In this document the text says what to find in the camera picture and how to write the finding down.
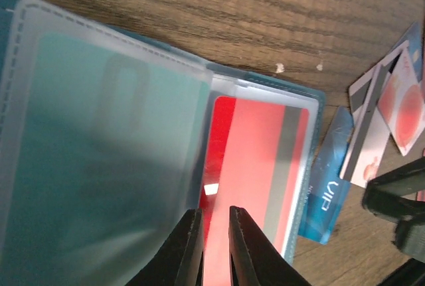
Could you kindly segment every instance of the pink card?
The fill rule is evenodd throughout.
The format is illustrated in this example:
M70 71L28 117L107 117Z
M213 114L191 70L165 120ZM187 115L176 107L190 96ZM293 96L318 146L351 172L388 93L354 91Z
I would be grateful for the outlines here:
M425 103L406 50L381 94L378 109L400 152L407 155L425 128Z

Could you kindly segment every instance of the red card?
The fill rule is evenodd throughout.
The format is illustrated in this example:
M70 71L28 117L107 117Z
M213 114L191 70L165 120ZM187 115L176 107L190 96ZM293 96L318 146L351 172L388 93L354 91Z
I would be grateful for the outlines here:
M207 205L206 212L211 223L207 224L204 285L228 286L231 205L247 209L276 249L282 251L292 222L290 209L308 116L306 109L295 107L230 97L217 100L212 124L218 126L214 120L220 120L223 129L214 133L211 130L206 174L220 172L215 200Z

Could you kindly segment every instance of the wooden surface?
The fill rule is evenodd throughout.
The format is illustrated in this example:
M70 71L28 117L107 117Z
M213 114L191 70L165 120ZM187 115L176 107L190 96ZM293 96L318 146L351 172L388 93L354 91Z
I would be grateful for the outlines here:
M347 87L383 57L423 0L47 0L70 11L158 38L202 57L327 94L323 132ZM323 64L323 70L316 66ZM402 158L391 140L380 173L417 159L425 141ZM393 226L360 206L353 187L327 246L300 238L295 267L314 285L376 285L405 261L391 244Z

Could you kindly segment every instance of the red stripe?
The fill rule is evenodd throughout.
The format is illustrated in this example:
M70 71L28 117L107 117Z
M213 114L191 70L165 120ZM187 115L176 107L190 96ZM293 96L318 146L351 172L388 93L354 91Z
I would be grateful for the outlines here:
M204 286L229 286L229 207L246 208L262 227L272 183L284 106L238 99L205 246Z
M203 185L219 182L235 105L236 98L224 96L218 97L214 103L207 158L205 161L203 175ZM205 243L207 243L208 239L211 215L213 213L215 200L216 195L207 196L205 194L205 190L202 191L199 207L204 210Z
M294 147L294 153L292 155L292 163L288 175L288 183L286 185L284 203L282 206L282 211L280 213L280 220L278 226L278 233L274 240L274 247L282 252L282 247L284 245L285 232L288 229L289 215L294 199L294 190L296 187L298 172L299 172L299 160L301 159L301 154L303 151L305 131L307 130L309 112L307 109L302 109L301 115L299 118L298 131L296 135L296 144Z

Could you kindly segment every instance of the wallet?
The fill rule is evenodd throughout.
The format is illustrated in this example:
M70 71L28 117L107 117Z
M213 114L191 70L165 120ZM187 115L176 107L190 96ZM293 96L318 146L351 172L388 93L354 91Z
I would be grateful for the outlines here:
M292 261L323 92L41 0L0 0L0 19L0 284L124 285L207 185L206 261L228 204ZM230 120L211 182L220 107Z

